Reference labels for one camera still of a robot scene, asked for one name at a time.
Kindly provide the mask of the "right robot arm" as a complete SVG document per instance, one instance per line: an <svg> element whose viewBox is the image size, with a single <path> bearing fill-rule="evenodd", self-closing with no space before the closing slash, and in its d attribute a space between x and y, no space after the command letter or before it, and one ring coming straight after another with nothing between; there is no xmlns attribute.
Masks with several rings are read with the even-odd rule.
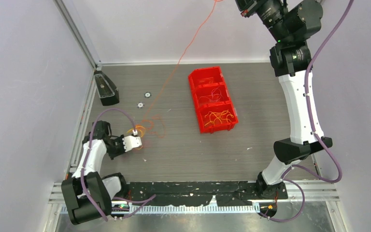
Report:
<svg viewBox="0 0 371 232"><path fill-rule="evenodd" d="M307 40L321 30L322 5L315 0L303 0L288 9L284 0L239 0L243 17L257 15L276 40L270 49L270 61L283 89L290 120L290 136L276 141L274 157L256 180L261 198L279 191L283 177L293 165L311 154L332 146L317 123L311 87L312 74L307 71L312 56Z"/></svg>

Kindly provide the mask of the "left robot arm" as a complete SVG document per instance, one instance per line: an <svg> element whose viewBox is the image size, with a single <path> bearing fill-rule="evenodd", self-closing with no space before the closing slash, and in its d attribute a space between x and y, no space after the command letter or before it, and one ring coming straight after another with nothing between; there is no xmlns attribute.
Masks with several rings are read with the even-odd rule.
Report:
<svg viewBox="0 0 371 232"><path fill-rule="evenodd" d="M76 171L62 181L61 191L73 225L89 222L112 212L112 199L123 200L129 188L121 173L100 176L103 157L111 160L142 146L138 132L114 136L111 125L98 121L82 141L83 154Z"/></svg>

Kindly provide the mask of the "black metronome box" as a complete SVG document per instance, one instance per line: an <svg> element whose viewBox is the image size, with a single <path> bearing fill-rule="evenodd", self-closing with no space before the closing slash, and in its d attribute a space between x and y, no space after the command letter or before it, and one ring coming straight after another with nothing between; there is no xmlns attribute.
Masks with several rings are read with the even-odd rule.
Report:
<svg viewBox="0 0 371 232"><path fill-rule="evenodd" d="M120 103L117 86L104 72L95 71L94 78L98 95L103 106L112 106Z"/></svg>

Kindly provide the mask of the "red compartment bin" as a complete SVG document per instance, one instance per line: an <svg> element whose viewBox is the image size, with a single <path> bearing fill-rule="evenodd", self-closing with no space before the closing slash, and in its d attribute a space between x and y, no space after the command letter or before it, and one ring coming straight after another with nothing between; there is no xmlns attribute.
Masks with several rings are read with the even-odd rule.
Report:
<svg viewBox="0 0 371 232"><path fill-rule="evenodd" d="M238 117L221 68L195 69L188 81L200 133L233 129Z"/></svg>

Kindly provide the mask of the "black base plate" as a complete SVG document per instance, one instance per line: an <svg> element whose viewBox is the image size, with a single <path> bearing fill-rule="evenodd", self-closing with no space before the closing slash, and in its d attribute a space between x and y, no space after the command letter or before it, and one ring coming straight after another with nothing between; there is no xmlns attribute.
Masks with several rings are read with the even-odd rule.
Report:
<svg viewBox="0 0 371 232"><path fill-rule="evenodd" d="M113 200L123 198L144 201L155 195L150 206L207 206L215 197L218 206L248 206L252 200L273 201L288 199L285 184L273 192L259 192L254 182L206 181L206 182L130 182L114 195Z"/></svg>

